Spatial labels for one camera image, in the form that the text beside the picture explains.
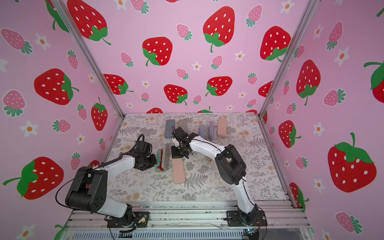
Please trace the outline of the grey case with red glasses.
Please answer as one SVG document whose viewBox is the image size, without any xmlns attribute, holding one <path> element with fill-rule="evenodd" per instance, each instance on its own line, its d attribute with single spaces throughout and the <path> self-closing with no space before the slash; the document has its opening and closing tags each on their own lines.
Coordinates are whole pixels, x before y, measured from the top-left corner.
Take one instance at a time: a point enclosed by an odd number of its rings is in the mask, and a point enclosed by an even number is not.
<svg viewBox="0 0 384 240">
<path fill-rule="evenodd" d="M 171 145 L 166 144 L 165 147 L 161 150 L 158 150 L 157 155 L 157 164 L 155 171 L 157 173 L 165 172 L 169 169 L 169 162 L 171 157 Z"/>
</svg>

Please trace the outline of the light blue case white glasses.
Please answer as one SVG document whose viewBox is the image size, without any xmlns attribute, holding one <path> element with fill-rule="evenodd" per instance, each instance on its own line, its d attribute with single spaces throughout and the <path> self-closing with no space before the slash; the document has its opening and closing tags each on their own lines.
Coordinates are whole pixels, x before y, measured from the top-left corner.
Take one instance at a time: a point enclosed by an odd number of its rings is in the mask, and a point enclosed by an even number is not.
<svg viewBox="0 0 384 240">
<path fill-rule="evenodd" d="M 204 125 L 200 125 L 200 126 L 199 126 L 199 135 L 200 135 L 203 139 L 205 139 L 205 137 L 206 137 L 206 133 L 205 133 L 205 126 L 204 126 Z"/>
</svg>

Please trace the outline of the grey case mint interior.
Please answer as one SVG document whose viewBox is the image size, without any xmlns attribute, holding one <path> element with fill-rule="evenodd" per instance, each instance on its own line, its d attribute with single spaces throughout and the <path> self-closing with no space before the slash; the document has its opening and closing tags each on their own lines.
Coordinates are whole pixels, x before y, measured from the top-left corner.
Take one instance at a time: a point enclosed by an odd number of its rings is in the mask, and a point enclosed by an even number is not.
<svg viewBox="0 0 384 240">
<path fill-rule="evenodd" d="M 181 119 L 176 122 L 176 128 L 181 128 L 183 131 L 188 130 L 188 121 L 186 119 Z"/>
</svg>

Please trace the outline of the pink case black glasses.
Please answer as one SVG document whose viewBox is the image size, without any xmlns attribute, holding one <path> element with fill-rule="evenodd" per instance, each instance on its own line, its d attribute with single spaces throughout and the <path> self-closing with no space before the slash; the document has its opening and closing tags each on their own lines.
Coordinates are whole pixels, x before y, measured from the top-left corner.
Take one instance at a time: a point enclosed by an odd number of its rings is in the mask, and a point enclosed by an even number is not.
<svg viewBox="0 0 384 240">
<path fill-rule="evenodd" d="M 183 184 L 186 181 L 183 159 L 172 159 L 174 184 Z"/>
</svg>

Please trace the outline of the blue-grey case purple glasses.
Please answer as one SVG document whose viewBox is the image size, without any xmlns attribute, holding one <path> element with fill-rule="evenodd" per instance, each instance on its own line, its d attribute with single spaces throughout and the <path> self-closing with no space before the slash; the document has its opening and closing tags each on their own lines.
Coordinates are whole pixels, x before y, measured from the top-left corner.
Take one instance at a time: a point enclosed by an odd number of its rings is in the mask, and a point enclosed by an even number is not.
<svg viewBox="0 0 384 240">
<path fill-rule="evenodd" d="M 166 120 L 166 126 L 165 126 L 165 138 L 171 139 L 173 137 L 173 131 L 175 127 L 175 120 Z"/>
</svg>

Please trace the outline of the grey case tan interior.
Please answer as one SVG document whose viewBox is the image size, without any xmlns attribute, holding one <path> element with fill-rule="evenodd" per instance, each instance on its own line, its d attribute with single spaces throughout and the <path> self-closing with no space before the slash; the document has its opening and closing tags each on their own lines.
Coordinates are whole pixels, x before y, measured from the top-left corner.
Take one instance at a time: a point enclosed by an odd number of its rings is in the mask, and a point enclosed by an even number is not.
<svg viewBox="0 0 384 240">
<path fill-rule="evenodd" d="M 210 121 L 209 123 L 209 140 L 213 140 L 215 138 L 215 125 L 214 122 Z"/>
</svg>

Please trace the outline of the pink case round glasses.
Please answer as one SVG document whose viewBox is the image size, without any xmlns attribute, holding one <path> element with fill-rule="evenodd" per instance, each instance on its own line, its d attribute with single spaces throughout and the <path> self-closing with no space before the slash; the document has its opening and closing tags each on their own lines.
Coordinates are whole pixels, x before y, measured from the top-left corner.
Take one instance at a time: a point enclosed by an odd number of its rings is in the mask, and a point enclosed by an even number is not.
<svg viewBox="0 0 384 240">
<path fill-rule="evenodd" d="M 218 128 L 217 128 L 218 137 L 225 138 L 227 136 L 227 127 L 228 127 L 227 119 L 219 118 Z"/>
</svg>

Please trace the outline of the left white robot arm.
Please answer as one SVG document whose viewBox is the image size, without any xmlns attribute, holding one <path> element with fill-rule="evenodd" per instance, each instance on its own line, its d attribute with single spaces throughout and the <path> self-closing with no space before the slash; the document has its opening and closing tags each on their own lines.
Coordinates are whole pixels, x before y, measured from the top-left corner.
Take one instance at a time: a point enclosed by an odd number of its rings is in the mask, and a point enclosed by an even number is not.
<svg viewBox="0 0 384 240">
<path fill-rule="evenodd" d="M 132 206 L 107 196 L 108 183 L 120 174 L 130 171 L 146 171 L 157 163 L 152 154 L 152 145 L 139 135 L 134 146 L 111 161 L 95 167 L 81 167 L 76 176 L 68 181 L 71 184 L 65 203 L 60 204 L 72 210 L 88 211 L 113 219 L 133 221 Z"/>
</svg>

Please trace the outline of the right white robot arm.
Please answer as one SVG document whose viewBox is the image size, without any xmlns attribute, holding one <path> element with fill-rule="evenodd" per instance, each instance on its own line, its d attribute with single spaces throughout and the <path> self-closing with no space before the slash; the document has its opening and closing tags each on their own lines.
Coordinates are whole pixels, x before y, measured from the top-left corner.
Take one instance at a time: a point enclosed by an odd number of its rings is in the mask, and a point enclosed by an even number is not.
<svg viewBox="0 0 384 240">
<path fill-rule="evenodd" d="M 173 128 L 171 147 L 172 158 L 189 158 L 192 152 L 200 153 L 215 161 L 221 178 L 235 193 L 241 221 L 250 225 L 256 218 L 259 208 L 251 198 L 246 181 L 246 163 L 236 147 L 217 145 L 203 139 L 196 133 L 188 134 L 181 127 Z"/>
</svg>

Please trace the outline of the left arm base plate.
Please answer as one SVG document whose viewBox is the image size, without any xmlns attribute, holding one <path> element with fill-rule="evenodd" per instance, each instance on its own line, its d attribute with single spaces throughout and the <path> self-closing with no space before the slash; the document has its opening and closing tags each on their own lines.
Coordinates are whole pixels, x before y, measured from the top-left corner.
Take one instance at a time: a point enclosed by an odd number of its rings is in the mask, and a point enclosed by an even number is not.
<svg viewBox="0 0 384 240">
<path fill-rule="evenodd" d="M 137 228 L 146 228 L 149 217 L 149 212 L 132 212 L 122 218 L 106 216 L 105 221 L 110 229 L 124 228 L 133 231 Z"/>
</svg>

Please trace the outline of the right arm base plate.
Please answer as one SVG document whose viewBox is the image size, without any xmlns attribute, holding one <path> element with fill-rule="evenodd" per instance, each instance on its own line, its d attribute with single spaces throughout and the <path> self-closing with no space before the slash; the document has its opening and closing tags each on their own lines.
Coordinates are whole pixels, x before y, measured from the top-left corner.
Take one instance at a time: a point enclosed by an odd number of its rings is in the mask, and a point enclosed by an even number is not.
<svg viewBox="0 0 384 240">
<path fill-rule="evenodd" d="M 265 212 L 262 210 L 258 210 L 255 215 L 253 213 L 245 214 L 240 210 L 227 211 L 224 221 L 228 223 L 229 227 L 261 228 L 268 226 Z"/>
</svg>

